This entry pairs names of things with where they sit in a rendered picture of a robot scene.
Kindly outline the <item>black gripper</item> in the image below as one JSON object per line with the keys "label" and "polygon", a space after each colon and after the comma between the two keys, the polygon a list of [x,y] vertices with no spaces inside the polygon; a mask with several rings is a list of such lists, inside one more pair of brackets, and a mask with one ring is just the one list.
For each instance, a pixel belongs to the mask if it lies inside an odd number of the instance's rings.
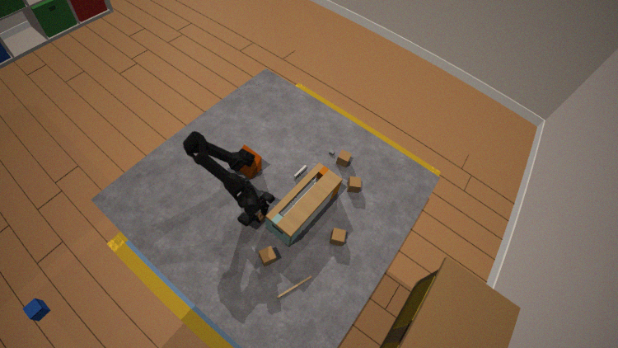
{"label": "black gripper", "polygon": [[[265,192],[263,195],[260,196],[260,198],[257,196],[256,198],[257,200],[257,205],[258,205],[258,210],[260,209],[260,212],[264,215],[267,214],[267,210],[269,208],[269,205],[266,203],[266,201],[268,201],[269,204],[271,204],[274,201],[274,196],[271,195],[268,192]],[[238,221],[242,224],[244,224],[245,226],[248,226],[252,220],[253,221],[259,221],[258,217],[253,214],[253,215],[249,215],[249,214],[245,214],[242,213],[240,216],[237,217]]]}

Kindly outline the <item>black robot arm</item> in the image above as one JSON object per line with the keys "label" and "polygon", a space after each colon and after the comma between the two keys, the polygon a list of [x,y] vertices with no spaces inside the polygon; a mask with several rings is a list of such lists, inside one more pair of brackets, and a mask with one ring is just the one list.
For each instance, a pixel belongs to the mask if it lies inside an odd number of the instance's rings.
{"label": "black robot arm", "polygon": [[[224,185],[224,188],[237,201],[240,208],[244,208],[246,214],[253,215],[258,211],[257,194],[249,181],[235,173],[228,172],[218,162],[210,156],[227,162],[234,171],[240,171],[245,165],[248,167],[254,161],[255,155],[242,148],[239,152],[228,152],[206,141],[205,137],[193,131],[183,142],[186,154],[194,161],[202,165],[207,171],[212,173]],[[195,156],[193,153],[197,153]],[[210,155],[210,156],[209,156]],[[237,196],[239,193],[241,194]]]}

